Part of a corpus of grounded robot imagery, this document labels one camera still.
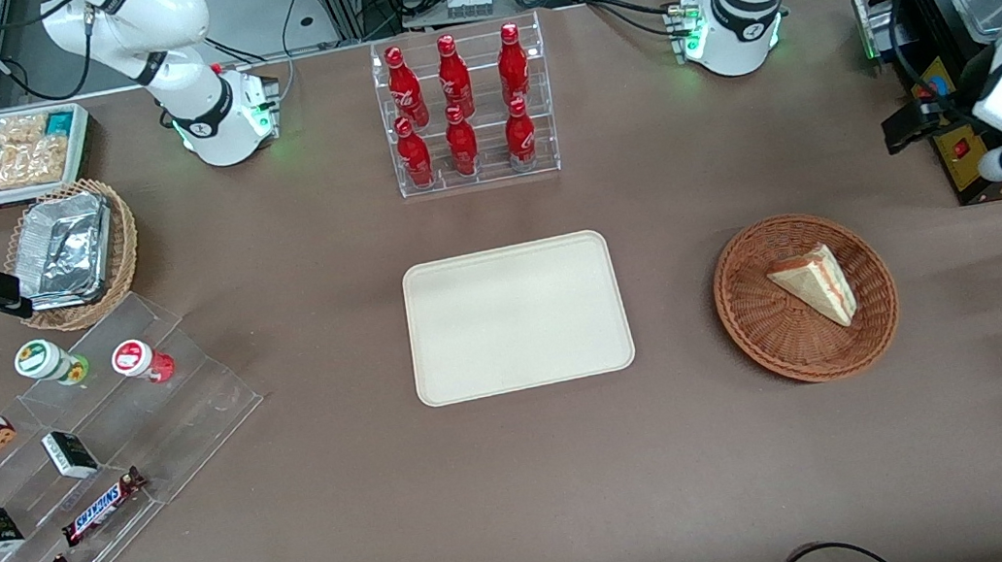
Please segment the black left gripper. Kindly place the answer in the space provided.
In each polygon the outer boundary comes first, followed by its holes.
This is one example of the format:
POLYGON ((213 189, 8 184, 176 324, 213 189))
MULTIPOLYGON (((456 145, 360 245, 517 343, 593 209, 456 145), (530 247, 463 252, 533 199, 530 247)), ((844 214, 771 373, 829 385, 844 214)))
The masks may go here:
POLYGON ((896 155, 964 118, 949 95, 911 100, 882 121, 885 149, 888 155, 896 155))

